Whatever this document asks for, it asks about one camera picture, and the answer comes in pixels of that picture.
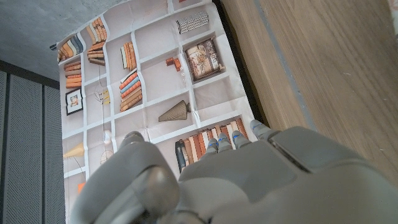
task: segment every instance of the wood panel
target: wood panel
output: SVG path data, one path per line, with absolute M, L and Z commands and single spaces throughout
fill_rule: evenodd
M 398 50 L 388 2 L 259 2 L 318 131 L 398 186 Z M 223 3 L 270 126 L 305 125 L 254 1 Z

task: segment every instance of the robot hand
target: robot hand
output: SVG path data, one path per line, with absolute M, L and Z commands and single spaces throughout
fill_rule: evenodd
M 178 181 L 159 150 L 128 134 L 89 179 L 71 223 L 396 223 L 398 190 L 361 156 L 311 130 L 254 120 L 211 139 Z

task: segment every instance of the red book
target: red book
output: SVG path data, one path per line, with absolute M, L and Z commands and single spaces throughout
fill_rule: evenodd
M 202 154 L 201 154 L 201 150 L 200 150 L 200 144 L 199 144 L 198 135 L 196 134 L 196 135 L 194 135 L 192 137 L 193 137 L 193 142 L 195 143 L 195 150 L 197 152 L 198 159 L 200 159 Z

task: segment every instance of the stack of books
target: stack of books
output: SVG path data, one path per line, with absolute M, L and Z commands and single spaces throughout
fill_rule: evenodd
M 93 45 L 87 51 L 88 61 L 97 65 L 105 66 L 104 52 L 102 48 L 108 35 L 106 34 L 106 29 L 101 18 L 99 17 L 94 20 L 86 27 L 86 30 L 93 41 Z
M 136 55 L 134 54 L 134 47 L 132 42 L 127 42 L 120 48 L 123 59 L 123 68 L 133 71 L 137 68 Z
M 120 81 L 121 104 L 120 112 L 126 111 L 142 100 L 141 81 L 137 69 Z
M 77 35 L 66 41 L 60 50 L 58 50 L 58 63 L 82 53 L 83 45 Z
M 188 139 L 177 141 L 175 143 L 175 155 L 180 172 L 183 171 L 186 166 L 193 164 L 205 155 L 209 140 L 215 138 L 218 141 L 218 135 L 220 135 L 220 133 L 227 135 L 232 148 L 235 149 L 235 144 L 232 142 L 233 131 L 240 131 L 245 138 L 248 138 L 242 119 L 238 118 L 225 126 L 216 125 L 214 128 L 202 130 Z
M 81 65 L 79 62 L 69 63 L 63 67 L 67 78 L 67 88 L 81 87 Z

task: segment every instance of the framed picture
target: framed picture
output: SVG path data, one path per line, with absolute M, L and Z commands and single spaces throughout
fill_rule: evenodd
M 65 101 L 67 102 L 67 115 L 71 115 L 83 110 L 83 101 L 81 96 L 81 88 L 72 90 L 65 94 Z

